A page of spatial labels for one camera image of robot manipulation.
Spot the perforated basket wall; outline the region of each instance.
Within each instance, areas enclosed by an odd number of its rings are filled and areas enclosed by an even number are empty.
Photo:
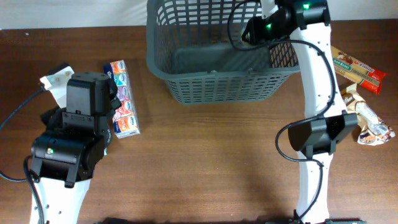
[[[299,72],[294,49],[237,52],[229,43],[226,23],[235,0],[149,0],[147,64],[164,79],[173,97],[185,105],[265,100]],[[231,33],[261,16],[259,3],[235,11]]]

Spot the brown wooden surface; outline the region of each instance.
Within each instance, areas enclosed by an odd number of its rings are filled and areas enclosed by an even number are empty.
[[[379,96],[359,92],[397,131],[398,21],[332,25],[335,47],[391,74]],[[1,121],[37,89],[40,77],[62,62],[76,72],[102,72],[107,62],[126,61],[142,134],[113,141],[109,155],[96,166],[78,222],[291,216],[299,196],[299,165],[278,155],[274,138],[283,125],[303,118],[300,75],[292,75],[263,102],[182,106],[148,71],[145,34],[145,27],[0,31]],[[44,131],[39,115],[53,106],[50,93],[39,96],[0,133],[1,170],[23,177],[23,158]],[[281,141],[282,149],[294,156],[286,134]],[[328,190],[332,217],[398,222],[397,148],[397,138],[361,146],[352,136],[338,146]],[[28,185],[0,183],[0,223],[27,223]]]

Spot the basket bottom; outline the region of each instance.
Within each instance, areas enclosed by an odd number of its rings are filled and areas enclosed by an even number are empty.
[[[172,73],[261,72],[271,68],[271,53],[263,48],[240,52],[229,43],[180,47],[172,55]]]

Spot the green led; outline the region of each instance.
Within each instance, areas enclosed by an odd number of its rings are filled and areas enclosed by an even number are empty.
[[[310,5],[309,5],[309,4],[304,4],[304,5],[303,5],[303,9],[305,9],[305,10],[310,9]]]

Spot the white wall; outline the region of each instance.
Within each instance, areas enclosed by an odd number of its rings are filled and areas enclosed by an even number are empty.
[[[0,0],[0,29],[138,26],[147,0]],[[398,18],[398,0],[329,0],[333,20]]]

